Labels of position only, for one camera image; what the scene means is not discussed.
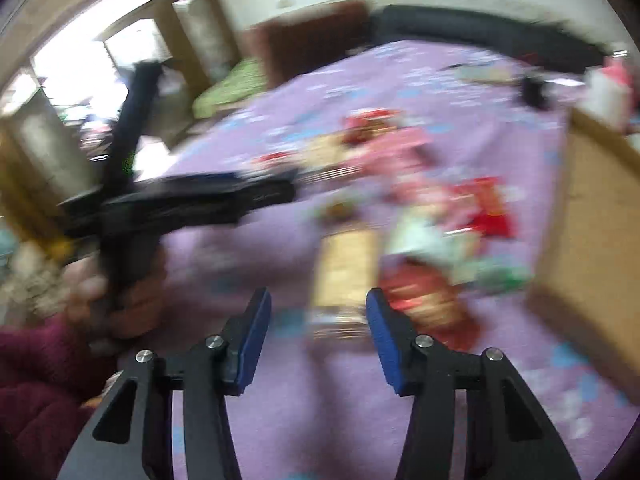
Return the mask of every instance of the purple bedsheet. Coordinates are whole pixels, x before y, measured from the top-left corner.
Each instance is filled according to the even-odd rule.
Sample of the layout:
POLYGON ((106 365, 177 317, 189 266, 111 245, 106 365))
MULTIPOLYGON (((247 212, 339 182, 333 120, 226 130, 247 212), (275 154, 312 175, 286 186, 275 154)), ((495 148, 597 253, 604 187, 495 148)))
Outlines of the purple bedsheet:
MULTIPOLYGON (((400 108, 433 137, 441 170, 503 177, 518 237, 492 241, 490 250, 531 267, 562 161, 564 105, 575 93, 565 89, 553 111, 536 112, 518 103, 514 88, 464 84, 441 70, 461 62, 519 68, 473 47, 388 44, 259 98, 188 145, 168 173, 235 169, 250 156, 340 129, 350 110, 400 108)), ((411 399, 393 394, 372 352, 316 352, 304 335, 303 307, 322 235, 310 217, 314 200, 256 212, 235 229, 167 236, 174 307, 166 328, 149 343, 162 350, 190 345, 244 309, 256 286, 268 286, 276 312, 254 384, 228 401, 243 477, 388 480, 398 466, 411 399)), ((367 215, 385 229, 397 210, 380 202, 367 215)), ((582 478, 591 480, 622 443, 638 409, 524 310, 522 300, 521 294, 470 298, 485 326, 474 351, 505 351, 556 424, 582 478)), ((181 407, 176 395, 174 467, 180 480, 186 478, 181 407)), ((458 409, 464 411, 463 399, 458 409)), ((452 478, 462 474, 462 449, 457 442, 452 478)))

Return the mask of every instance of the metal pin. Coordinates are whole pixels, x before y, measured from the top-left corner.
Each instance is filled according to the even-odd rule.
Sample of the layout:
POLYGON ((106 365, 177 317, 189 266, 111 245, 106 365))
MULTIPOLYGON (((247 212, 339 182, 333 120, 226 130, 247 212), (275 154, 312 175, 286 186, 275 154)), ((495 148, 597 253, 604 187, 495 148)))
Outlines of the metal pin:
POLYGON ((486 356, 489 358, 489 361, 501 361, 504 354, 499 348, 488 348, 486 350, 486 356))
POLYGON ((207 345, 208 348, 218 348, 222 346, 224 342, 225 340, 219 335, 210 335, 204 340, 204 344, 207 345))
POLYGON ((420 348, 429 348, 433 346, 433 337, 430 335, 419 335, 415 338, 415 344, 420 348))
POLYGON ((153 356, 154 353, 151 350, 141 350, 136 354, 136 361, 139 363, 146 363, 147 361, 151 361, 153 356))

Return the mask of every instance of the purple sweater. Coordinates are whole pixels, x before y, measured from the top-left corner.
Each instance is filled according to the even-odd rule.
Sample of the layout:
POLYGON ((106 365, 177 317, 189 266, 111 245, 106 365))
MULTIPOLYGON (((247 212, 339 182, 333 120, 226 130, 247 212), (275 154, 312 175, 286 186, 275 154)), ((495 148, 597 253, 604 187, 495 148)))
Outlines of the purple sweater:
POLYGON ((92 414, 80 405, 115 371, 116 359, 92 357, 62 316, 0 332, 0 427, 41 476, 56 478, 92 414))

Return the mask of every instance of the black cushion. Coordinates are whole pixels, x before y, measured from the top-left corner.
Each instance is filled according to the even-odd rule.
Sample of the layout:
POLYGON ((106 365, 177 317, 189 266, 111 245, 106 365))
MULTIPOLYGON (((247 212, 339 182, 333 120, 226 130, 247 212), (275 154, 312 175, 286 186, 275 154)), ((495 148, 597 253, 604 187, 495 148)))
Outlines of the black cushion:
POLYGON ((374 44, 399 40, 443 41, 490 48, 546 70, 582 73, 604 54, 551 25, 523 23, 473 10, 391 5, 371 17, 374 44))

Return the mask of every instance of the blue gripper pad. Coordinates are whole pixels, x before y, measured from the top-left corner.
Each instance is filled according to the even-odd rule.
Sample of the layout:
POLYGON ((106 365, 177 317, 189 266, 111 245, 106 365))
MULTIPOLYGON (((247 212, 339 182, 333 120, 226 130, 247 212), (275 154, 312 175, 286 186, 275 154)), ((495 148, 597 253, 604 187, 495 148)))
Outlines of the blue gripper pad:
POLYGON ((223 365, 227 395, 241 395, 254 380, 270 320, 271 295, 266 288, 259 288, 244 314, 226 323, 222 337, 228 342, 223 365))
POLYGON ((405 395, 408 380, 403 370, 403 353, 411 351, 411 341, 415 338, 411 320, 391 309, 379 288, 369 291, 366 307, 367 321, 386 382, 396 394, 405 395))

